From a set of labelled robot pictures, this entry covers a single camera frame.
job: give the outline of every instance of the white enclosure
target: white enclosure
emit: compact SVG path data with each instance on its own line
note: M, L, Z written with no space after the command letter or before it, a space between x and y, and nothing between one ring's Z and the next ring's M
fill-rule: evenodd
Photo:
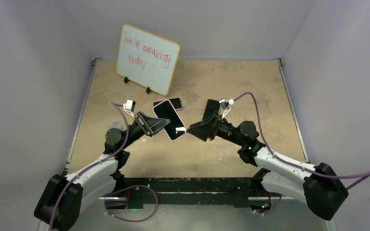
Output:
M117 57L124 23L178 42L180 59L284 58L310 161L370 170L370 0L0 0L1 231L37 230L33 210L65 166L92 58ZM333 221L370 230L370 178Z

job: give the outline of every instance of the phone case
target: phone case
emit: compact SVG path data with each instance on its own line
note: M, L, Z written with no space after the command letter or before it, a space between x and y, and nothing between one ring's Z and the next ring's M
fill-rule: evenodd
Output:
M187 127L186 127L185 123L182 121L181 117L178 115L178 113L176 112L175 108L173 107L173 105L172 105L171 101L169 101L169 100L163 100L163 101L161 101L160 103L158 103L157 105L155 105L154 107L152 107L152 112L154 113L155 117L158 117L158 116L157 116L157 114L155 113L154 108L158 107L158 105L160 105L161 103L163 103L163 102L165 102L165 101L168 101L168 102L171 104L171 107L174 109L174 111L175 111L176 115L178 116L178 118L180 119L181 123L184 125L185 129L187 129ZM169 138L171 141L175 141L175 140L177 140L177 139L179 139L179 138L183 137L183 136L186 134L186 132L185 132L185 133L184 133L183 135L181 135L180 137L176 138L175 140L172 140L172 139L170 138L170 136L168 135L168 133L167 133L167 131L166 131L165 129L164 129L164 132L165 132L165 134L167 134L168 138Z
M173 100L173 99L179 99L179 102L181 102L181 107L180 108L175 108L176 111L179 111L179 110L182 110L184 108L184 104L182 103L182 100L181 98L177 97L177 98L172 98L172 99L167 99L167 100ZM157 106L158 104L162 103L162 101L156 101L156 102L153 102L153 105L154 107Z

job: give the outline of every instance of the cable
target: cable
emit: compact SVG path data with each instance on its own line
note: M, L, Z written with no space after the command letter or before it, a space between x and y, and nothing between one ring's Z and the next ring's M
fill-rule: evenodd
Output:
M354 183L352 183L351 185L349 185L348 187L346 187L347 190L351 189L352 187L354 187L355 185L359 184L361 181L365 180L366 178L368 178L370 176L370 171L369 172L364 172L364 173L360 173L360 174L355 174L355 175L348 175L348 176L330 176L330 175L325 175L325 174L321 174L321 173L318 173L318 172L315 172L315 171L312 171L306 167L302 167L300 165L297 165L297 164L294 164L294 163L291 163L289 161L286 161L286 160L283 160L282 158L278 157L274 151L270 148L269 144L267 143L266 139L264 138L264 135L263 135L263 131L262 131L262 124L260 122L260 116L259 116L259 108L257 106L257 101L256 101L256 98L254 97L254 95L251 93L251 92L245 92L241 95L239 95L238 97L236 97L234 99L234 101L236 102L237 100L239 100L240 98L242 98L243 96L245 95L250 95L252 98L253 98L253 101L254 101L254 106L256 107L256 114L257 114L257 122L259 124L259 131L260 131L260 135L262 136L262 139L263 139L263 142L265 143L267 149L269 150L269 152L279 161L281 161L282 163L284 164L287 164L287 165L290 165L292 167L296 167L296 168L299 168L299 169L302 169L304 171L307 171L309 173L312 173L314 175L317 175L319 177L324 177L324 178L328 178L328 179L354 179L354 178L360 178L358 179L357 181L355 181Z
M275 206L272 206L272 208L268 212L262 213L262 215L263 216L268 215L269 213L273 212L277 208L277 206L280 204L282 197L283 197L283 195L280 195L280 197L278 198L277 203L275 204Z
M104 160L102 160L102 162L104 161L107 161L108 159L110 158L113 158L117 153L119 153L123 147L125 146L125 144L127 143L127 140L128 140L128 122L127 122L127 118L125 117L123 111L119 108L120 104L116 104L116 103L111 103L113 106L115 106L117 108L117 110L120 112L120 114L122 115L122 118L124 119L124 123L125 123L125 127L126 127L126 133L125 133L125 139L124 139L124 142L123 144L121 145L121 147L115 151L113 154L109 155L108 157L104 158ZM62 192L60 193L59 195L59 198L57 199L56 201L56 204L54 205L54 208L53 208L53 212L52 212L52 216L50 217L50 222L49 222L49 227L51 230L54 230L54 227L53 227L53 223L54 223L54 217L55 217L55 214L57 212L57 209L59 207L59 204L60 204L60 201L62 200L63 196L65 195L65 192L68 190L68 188L70 187L70 185L77 179L79 178L81 175L83 175L85 172L87 172L89 169L91 169L92 167L95 167L97 165L99 165L100 162L97 161L87 167L85 167L81 172L79 172L77 175L75 175L67 184L66 186L63 188Z
M131 222L131 223L143 222L143 221L145 221L145 220L150 219L150 218L151 218L151 217L156 213L157 208L158 208L158 198L157 198L157 194L156 194L156 193L154 192L154 190L152 190L150 187L147 187L147 186L145 186L145 185L133 185L133 186L127 187L127 188L125 188L125 189L121 189L121 190L118 190L118 191L116 191L116 192L112 192L112 193L110 193L109 195L119 194L120 192L125 192L125 191L126 191L126 190L128 190L128 189L132 189L132 188L136 188L136 187L142 187L142 188L146 188L146 189L150 190L150 191L152 192L152 194L154 195L154 197L155 197L155 208L154 208L154 210L152 211L152 213L151 213L148 217L146 217L146 218L144 218L144 219L141 219L141 220L129 220L129 219L125 219L125 218L118 217L118 216L116 216L116 215L114 215L114 214L110 213L110 212L107 210L107 201L106 201L106 202L104 202L104 208L106 209L106 214L108 214L109 216L112 216L112 217L114 217L114 218L117 218L117 219L119 219L119 220L126 221L126 222Z

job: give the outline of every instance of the whiteboard frame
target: whiteboard frame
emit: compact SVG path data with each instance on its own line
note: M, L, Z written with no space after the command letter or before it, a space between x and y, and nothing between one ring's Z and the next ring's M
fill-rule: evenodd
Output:
M117 74L118 74L119 76L123 77L123 78L125 78L125 77L127 77L127 76L124 76L124 75L120 74L120 73L119 73L119 71L118 71L118 69L119 69L120 45L121 45L121 41L122 41L122 39L123 39L123 35L124 35L124 27L125 27L125 26L130 26L130 27L132 27L132 28L134 28L134 29L137 29L137 30L140 30L140 31L145 32L145 33L147 33L147 34L153 35L153 36L155 36L155 37L158 37L158 38L163 39L163 40L165 40L165 41L171 42L171 43L173 43L173 44L175 44L175 45L177 45L177 46L178 46L178 54L176 55L176 60L175 60L175 64L174 64L174 67L173 67L173 71L172 71L172 76L171 76L171 79L170 79L170 83L169 83L169 85L168 85L167 93L166 93L166 94L163 94L163 93L161 93L161 92L158 92L158 91L153 90L152 88L150 88L150 90L151 90L151 91L153 91L153 92L155 92L155 93L157 93L157 94L160 94L160 95L162 95L162 96L167 96L167 95L169 94L169 92L170 92L170 88L171 88L171 83L172 83L173 74L175 73L176 65L177 65L177 63L178 63L178 59L179 59L179 53L181 52L181 46L180 46L180 45L179 45L179 43L177 43L177 42L174 42L174 41L169 40L169 39L167 39L167 38L164 38L164 37L161 37L161 36L159 36L159 35L153 34L153 33L148 32L148 31L146 31L146 30L140 29L140 28L138 28L138 27L136 27L136 26L133 26L133 25L130 25L130 24L124 23L124 24L122 25L122 27L121 27L121 35L120 35L120 42L119 42L119 52L118 52L118 54L117 54L117 66L116 66L116 72L117 72ZM144 88L148 88L148 87L149 87L149 86L145 86L145 85L143 85L143 84L141 84L141 83L139 83L139 82L136 82L136 81L134 81L134 80L131 80L129 77L127 77L127 79L128 79L129 81L133 82L133 83L136 83L136 84L138 84L138 85L140 85L140 86L144 87Z

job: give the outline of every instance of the whiteboard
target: whiteboard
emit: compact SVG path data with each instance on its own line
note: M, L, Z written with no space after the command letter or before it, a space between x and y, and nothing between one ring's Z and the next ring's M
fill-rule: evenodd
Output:
M117 73L160 95L167 95L180 46L178 43L124 24Z

